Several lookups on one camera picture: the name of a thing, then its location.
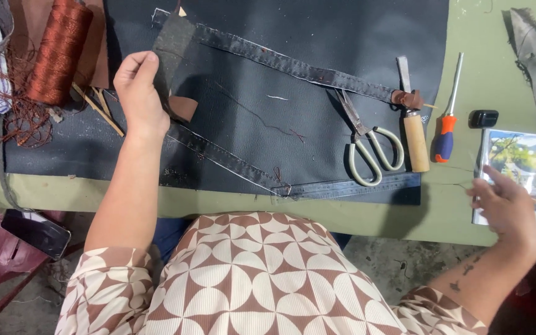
spool of thread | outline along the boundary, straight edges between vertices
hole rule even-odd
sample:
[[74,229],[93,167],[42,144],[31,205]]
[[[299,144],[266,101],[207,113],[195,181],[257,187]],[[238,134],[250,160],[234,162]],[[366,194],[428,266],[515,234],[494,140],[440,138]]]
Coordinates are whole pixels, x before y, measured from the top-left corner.
[[31,99],[65,104],[92,17],[92,11],[75,0],[53,2],[26,92]]

scissors handle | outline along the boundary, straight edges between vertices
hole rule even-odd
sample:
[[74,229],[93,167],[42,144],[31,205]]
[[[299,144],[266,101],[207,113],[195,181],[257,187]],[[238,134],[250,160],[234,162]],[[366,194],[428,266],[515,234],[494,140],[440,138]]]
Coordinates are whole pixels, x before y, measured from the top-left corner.
[[[396,146],[396,148],[398,150],[398,159],[397,159],[396,165],[392,166],[392,164],[390,164],[390,162],[386,158],[386,155],[384,155],[382,147],[380,146],[380,144],[377,141],[377,138],[375,136],[375,132],[378,132],[378,133],[381,133],[382,135],[387,136],[390,139],[390,141],[392,143],[394,143],[394,145]],[[404,163],[404,149],[403,149],[403,145],[400,142],[400,140],[398,139],[398,137],[394,133],[392,133],[390,131],[387,131],[386,129],[380,128],[380,127],[375,127],[372,130],[370,130],[367,133],[367,136],[369,136],[369,138],[372,140],[372,143],[373,143],[373,145],[374,145],[374,147],[376,149],[376,154],[382,160],[382,164],[384,165],[386,170],[396,171],[396,170],[400,169],[400,167]],[[359,148],[359,151],[361,152],[363,157],[365,157],[365,159],[368,161],[368,164],[375,171],[375,173],[376,173],[376,179],[375,180],[370,181],[370,182],[365,181],[363,178],[361,178],[361,176],[357,172],[357,167],[355,166],[355,147]],[[365,148],[363,143],[361,143],[361,141],[359,141],[359,140],[354,141],[354,143],[351,143],[351,145],[349,146],[349,150],[350,150],[350,152],[349,152],[349,155],[348,155],[348,161],[349,161],[348,163],[349,163],[349,167],[351,168],[351,174],[353,174],[353,177],[355,178],[355,180],[359,184],[361,184],[363,186],[376,186],[376,185],[378,185],[382,181],[382,170],[379,168],[379,166],[377,165],[377,162],[373,159],[372,155]]]

brown and cream geometric shirt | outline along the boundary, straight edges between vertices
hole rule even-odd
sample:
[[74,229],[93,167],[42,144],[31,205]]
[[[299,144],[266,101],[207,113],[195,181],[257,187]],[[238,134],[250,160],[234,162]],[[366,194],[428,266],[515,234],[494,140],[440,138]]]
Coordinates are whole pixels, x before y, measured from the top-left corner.
[[487,334],[433,288],[388,306],[326,229],[281,213],[205,215],[153,287],[145,250],[86,252],[56,334]]

person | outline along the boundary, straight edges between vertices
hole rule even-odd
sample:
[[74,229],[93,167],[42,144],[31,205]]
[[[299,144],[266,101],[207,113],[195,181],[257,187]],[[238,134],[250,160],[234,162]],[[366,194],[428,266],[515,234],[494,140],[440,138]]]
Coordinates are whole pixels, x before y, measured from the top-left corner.
[[489,166],[467,195],[497,242],[388,306],[315,221],[285,213],[202,215],[150,277],[159,166],[171,123],[151,51],[129,55],[114,85],[127,135],[67,287],[56,334],[486,334],[536,262],[534,205]]

hand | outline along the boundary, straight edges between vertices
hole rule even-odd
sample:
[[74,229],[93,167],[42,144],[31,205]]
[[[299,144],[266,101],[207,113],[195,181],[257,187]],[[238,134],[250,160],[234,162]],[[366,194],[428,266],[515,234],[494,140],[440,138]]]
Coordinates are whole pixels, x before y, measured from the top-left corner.
[[473,200],[474,209],[481,208],[490,229],[498,234],[498,241],[506,241],[515,248],[526,246],[536,251],[535,204],[526,189],[491,166],[484,166],[494,185],[483,179],[473,179],[473,188],[466,191]]
[[115,74],[113,85],[127,120],[128,136],[162,140],[171,125],[153,86],[158,69],[158,56],[142,51],[128,55]]

